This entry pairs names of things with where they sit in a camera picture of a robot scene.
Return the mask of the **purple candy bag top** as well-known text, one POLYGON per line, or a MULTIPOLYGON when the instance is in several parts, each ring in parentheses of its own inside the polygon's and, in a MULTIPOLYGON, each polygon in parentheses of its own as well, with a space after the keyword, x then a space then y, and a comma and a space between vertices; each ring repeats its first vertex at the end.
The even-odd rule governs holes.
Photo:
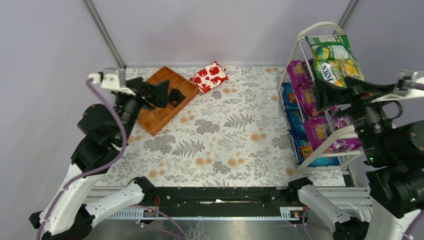
MULTIPOLYGON (((335 130, 343 129, 348 126, 346 117, 330 117, 335 130)), ((303 123, 309 143, 315 151, 329 136, 333 133, 330 124, 325 117, 309 118, 303 123)), ((332 143, 325 151, 326 154, 344 153, 356 151, 361 147, 358 138, 338 139, 332 143)))

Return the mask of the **purple candy bag front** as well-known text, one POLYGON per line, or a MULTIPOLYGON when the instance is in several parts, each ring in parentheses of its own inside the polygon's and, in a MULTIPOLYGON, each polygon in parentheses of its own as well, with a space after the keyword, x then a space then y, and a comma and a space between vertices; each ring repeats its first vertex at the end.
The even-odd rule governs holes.
POLYGON ((317 110, 316 87, 313 84, 300 85, 294 90, 294 94, 299 101, 301 108, 309 118, 316 118, 325 115, 324 111, 317 110))

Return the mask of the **purple candy bag carried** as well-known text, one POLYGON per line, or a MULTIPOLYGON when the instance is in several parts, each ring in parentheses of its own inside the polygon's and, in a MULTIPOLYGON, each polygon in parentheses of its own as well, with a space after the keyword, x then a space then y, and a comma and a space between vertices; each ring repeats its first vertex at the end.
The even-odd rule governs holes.
POLYGON ((313 83, 305 61, 292 60, 286 67, 286 71, 289 75, 293 89, 313 83))

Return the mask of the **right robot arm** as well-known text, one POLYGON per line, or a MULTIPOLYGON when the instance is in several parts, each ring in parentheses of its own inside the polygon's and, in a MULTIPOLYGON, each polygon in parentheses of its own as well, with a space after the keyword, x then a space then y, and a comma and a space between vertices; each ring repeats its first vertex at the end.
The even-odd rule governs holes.
POLYGON ((419 73, 402 75, 394 84, 381 85, 353 77, 345 87, 316 79, 317 109, 349 104, 336 113, 350 117, 366 156, 372 215, 363 221, 339 209, 306 177, 290 181, 287 198, 313 211, 335 240, 411 240, 424 216, 424 123, 393 127, 383 106, 401 99, 421 98, 424 81, 419 73))

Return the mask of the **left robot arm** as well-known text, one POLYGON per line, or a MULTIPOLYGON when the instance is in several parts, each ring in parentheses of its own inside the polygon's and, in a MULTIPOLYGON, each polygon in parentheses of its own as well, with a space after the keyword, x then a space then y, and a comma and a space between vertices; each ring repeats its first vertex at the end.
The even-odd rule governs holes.
POLYGON ((99 103, 89 106, 78 122, 84 138, 71 155, 67 174, 53 200, 45 210, 29 217, 38 240, 82 240, 110 215, 159 200, 156 187, 143 176, 97 202, 84 202, 93 186, 124 155, 141 110, 167 106, 170 82, 151 84, 141 77, 125 81, 123 90, 113 91, 114 105, 94 88, 93 78, 86 85, 99 103))

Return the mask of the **purple candy bag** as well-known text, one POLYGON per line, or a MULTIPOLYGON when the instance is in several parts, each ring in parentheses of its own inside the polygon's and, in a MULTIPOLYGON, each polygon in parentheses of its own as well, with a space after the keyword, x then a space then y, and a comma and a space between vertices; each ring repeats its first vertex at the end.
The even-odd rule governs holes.
MULTIPOLYGON (((346 117, 330 117, 335 130, 343 129, 348 126, 346 117)), ((315 151, 329 136, 333 133, 330 124, 325 117, 309 118, 303 123, 309 143, 315 151)), ((358 138, 338 139, 332 143, 325 151, 326 154, 344 153, 356 151, 361 147, 358 138)))
POLYGON ((294 94, 299 101, 301 108, 309 118, 316 118, 325 115, 324 111, 317 110, 316 87, 313 84, 300 85, 294 90, 294 94))

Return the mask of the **green candy bag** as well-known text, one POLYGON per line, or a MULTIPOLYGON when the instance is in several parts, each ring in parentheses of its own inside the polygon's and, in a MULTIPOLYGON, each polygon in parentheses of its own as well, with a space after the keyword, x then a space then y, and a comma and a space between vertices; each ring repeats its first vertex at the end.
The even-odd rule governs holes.
POLYGON ((333 85, 345 88, 345 77, 364 81, 365 77, 354 59, 315 60, 316 76, 333 85))
POLYGON ((322 60, 345 60, 354 57, 348 37, 343 35, 306 36, 313 58, 322 60))

